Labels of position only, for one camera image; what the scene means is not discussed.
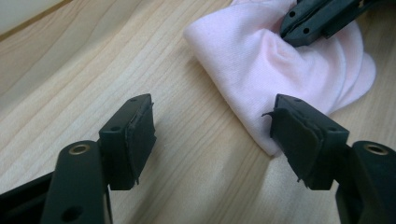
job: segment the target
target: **wood grain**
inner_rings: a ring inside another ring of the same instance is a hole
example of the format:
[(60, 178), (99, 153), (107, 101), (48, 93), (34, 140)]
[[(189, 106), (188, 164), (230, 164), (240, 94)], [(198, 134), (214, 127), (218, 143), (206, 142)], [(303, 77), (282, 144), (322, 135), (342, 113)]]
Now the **wood grain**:
[[(59, 151), (150, 92), (158, 141), (115, 223), (339, 223), (332, 191), (297, 183), (254, 143), (192, 55), (182, 31), (230, 1), (75, 0), (0, 42), (0, 193), (52, 171)], [(362, 18), (373, 89), (332, 115), (350, 143), (396, 148), (396, 17)]]
[(0, 41), (72, 0), (0, 0)]

